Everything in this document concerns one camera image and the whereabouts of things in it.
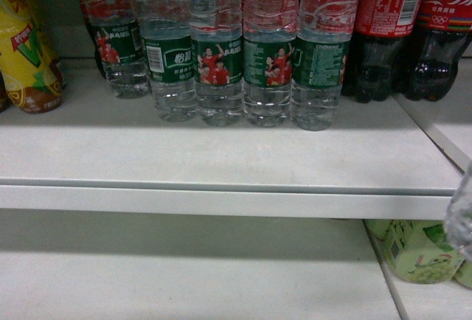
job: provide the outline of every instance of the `barcode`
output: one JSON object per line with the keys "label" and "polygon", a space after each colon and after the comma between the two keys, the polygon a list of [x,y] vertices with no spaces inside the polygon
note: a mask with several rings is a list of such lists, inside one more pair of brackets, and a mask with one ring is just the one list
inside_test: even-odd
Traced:
{"label": "barcode", "polygon": [[139,36],[139,28],[135,27],[131,29],[131,37],[133,38],[134,42],[134,49],[138,51],[139,49],[142,48],[141,44],[141,36]]}
{"label": "barcode", "polygon": [[414,16],[419,3],[420,0],[404,0],[397,25],[413,24]]}
{"label": "barcode", "polygon": [[160,47],[146,46],[147,61],[152,72],[164,73],[164,63],[162,61],[162,51]]}

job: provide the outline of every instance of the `water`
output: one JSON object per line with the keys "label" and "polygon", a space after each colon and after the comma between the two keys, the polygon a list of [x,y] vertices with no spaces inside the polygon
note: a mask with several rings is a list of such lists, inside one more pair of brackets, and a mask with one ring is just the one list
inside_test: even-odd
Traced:
{"label": "water", "polygon": [[[205,43],[236,41],[241,30],[216,34],[214,32],[192,31],[192,39]],[[198,113],[205,123],[223,127],[235,124],[243,114],[243,81],[224,86],[209,86],[195,81]]]}
{"label": "water", "polygon": [[472,261],[472,163],[448,206],[444,227],[449,243]]}
{"label": "water", "polygon": [[288,116],[297,10],[298,0],[246,0],[244,112],[253,125],[274,127]]}
{"label": "water", "polygon": [[136,0],[147,76],[159,116],[192,119],[197,111],[188,0]]}
{"label": "water", "polygon": [[290,118],[322,131],[336,118],[358,0],[301,0]]}
{"label": "water", "polygon": [[232,125],[243,113],[241,0],[190,0],[190,29],[198,112]]}
{"label": "water", "polygon": [[[141,36],[150,41],[177,41],[190,36],[189,28],[165,29],[142,23]],[[193,82],[193,71],[190,79],[165,83],[149,77],[154,106],[159,116],[168,122],[183,122],[195,117],[197,113],[197,97]]]}
{"label": "water", "polygon": [[132,0],[84,0],[106,79],[120,99],[149,92]]}

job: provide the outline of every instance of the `shelf surface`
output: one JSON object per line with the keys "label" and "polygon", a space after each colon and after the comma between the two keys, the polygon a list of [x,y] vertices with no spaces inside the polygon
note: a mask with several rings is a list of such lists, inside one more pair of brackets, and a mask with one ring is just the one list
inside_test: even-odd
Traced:
{"label": "shelf surface", "polygon": [[0,114],[0,207],[435,219],[459,185],[393,98],[342,98],[322,132],[212,128],[161,121],[151,96],[116,99],[96,69],[67,77],[59,109]]}
{"label": "shelf surface", "polygon": [[438,102],[395,98],[462,170],[472,161],[472,59],[462,59],[456,82]]}
{"label": "shelf surface", "polygon": [[0,319],[399,320],[360,220],[0,214]]}

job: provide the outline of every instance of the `bottle bottom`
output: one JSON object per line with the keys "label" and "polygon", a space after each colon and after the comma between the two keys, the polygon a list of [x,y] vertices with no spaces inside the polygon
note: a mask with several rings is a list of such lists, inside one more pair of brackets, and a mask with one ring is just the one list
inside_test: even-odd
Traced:
{"label": "bottle bottom", "polygon": [[294,83],[290,118],[307,131],[323,131],[331,126],[338,112],[341,86],[333,88],[306,88]]}
{"label": "bottle bottom", "polygon": [[154,107],[159,117],[167,122],[184,122],[197,114],[197,96],[193,80],[179,83],[150,81]]}
{"label": "bottle bottom", "polygon": [[403,96],[412,101],[421,99],[433,102],[439,101],[451,90],[455,79],[456,75],[430,78],[413,75],[410,84],[403,92]]}
{"label": "bottle bottom", "polygon": [[392,93],[392,69],[361,66],[355,78],[355,99],[360,103],[385,101]]}
{"label": "bottle bottom", "polygon": [[195,82],[198,112],[210,126],[233,125],[243,113],[242,83],[212,86]]}
{"label": "bottle bottom", "polygon": [[144,62],[107,65],[106,79],[119,99],[136,99],[149,93]]}
{"label": "bottle bottom", "polygon": [[260,88],[244,83],[244,113],[254,126],[270,128],[280,125],[288,116],[291,83]]}

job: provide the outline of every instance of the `red cola label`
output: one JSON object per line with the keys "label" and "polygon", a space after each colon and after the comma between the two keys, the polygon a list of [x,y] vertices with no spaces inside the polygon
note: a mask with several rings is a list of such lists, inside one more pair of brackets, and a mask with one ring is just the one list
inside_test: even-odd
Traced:
{"label": "red cola label", "polygon": [[423,0],[417,24],[429,29],[467,32],[472,29],[472,0]]}
{"label": "red cola label", "polygon": [[354,30],[399,38],[412,33],[421,0],[360,0]]}

